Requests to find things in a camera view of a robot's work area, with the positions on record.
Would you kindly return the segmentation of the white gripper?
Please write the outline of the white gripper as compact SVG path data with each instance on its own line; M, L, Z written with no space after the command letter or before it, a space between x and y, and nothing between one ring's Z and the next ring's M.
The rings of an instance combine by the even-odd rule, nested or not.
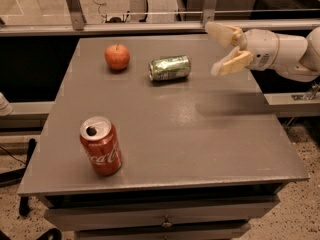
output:
M270 67L276 58L279 40L277 35L269 30L251 29L243 33L237 26L207 22L205 31L223 47L236 46L226 57L213 64L212 76L237 73L247 66L251 70L263 71Z

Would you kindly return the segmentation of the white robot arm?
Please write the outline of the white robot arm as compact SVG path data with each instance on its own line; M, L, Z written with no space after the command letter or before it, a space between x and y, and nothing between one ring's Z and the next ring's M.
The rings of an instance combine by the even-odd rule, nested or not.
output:
M280 76L310 82L320 76L320 27L306 37L263 29L243 31L232 25L207 22L206 32L223 46L233 46L228 55L214 63L213 76L240 72L247 68L272 69Z

